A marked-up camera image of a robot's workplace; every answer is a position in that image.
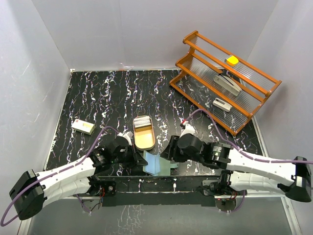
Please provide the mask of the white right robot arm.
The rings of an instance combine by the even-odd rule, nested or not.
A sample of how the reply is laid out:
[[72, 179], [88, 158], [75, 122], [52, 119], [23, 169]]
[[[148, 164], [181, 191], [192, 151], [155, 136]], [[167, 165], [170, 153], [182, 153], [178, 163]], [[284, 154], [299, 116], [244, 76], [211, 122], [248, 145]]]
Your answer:
[[210, 195], [259, 190], [280, 193], [298, 202], [312, 200], [312, 173], [309, 162], [302, 157], [277, 160], [249, 155], [229, 144], [205, 143], [192, 134], [171, 136], [160, 156], [177, 163], [192, 160], [221, 170], [219, 180], [204, 187]]

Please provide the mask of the green card holder wallet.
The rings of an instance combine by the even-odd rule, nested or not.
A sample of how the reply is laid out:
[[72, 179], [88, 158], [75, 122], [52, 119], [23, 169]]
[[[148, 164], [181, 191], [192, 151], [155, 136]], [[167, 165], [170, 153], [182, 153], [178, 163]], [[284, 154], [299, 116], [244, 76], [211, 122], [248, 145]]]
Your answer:
[[178, 168], [178, 163], [172, 163], [160, 156], [153, 155], [147, 151], [143, 152], [143, 159], [148, 163], [143, 166], [143, 172], [152, 176], [170, 176], [171, 170]]

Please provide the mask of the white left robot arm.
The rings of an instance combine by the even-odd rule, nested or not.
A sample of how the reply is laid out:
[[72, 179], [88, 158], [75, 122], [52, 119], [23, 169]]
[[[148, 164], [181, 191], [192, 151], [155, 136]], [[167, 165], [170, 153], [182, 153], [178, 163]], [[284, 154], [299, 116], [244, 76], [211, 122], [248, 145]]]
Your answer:
[[148, 163], [135, 150], [131, 140], [122, 135], [67, 165], [39, 173], [33, 170], [24, 172], [9, 192], [17, 218], [32, 218], [45, 206], [68, 196], [98, 194], [101, 183], [94, 177], [113, 164], [132, 168]]

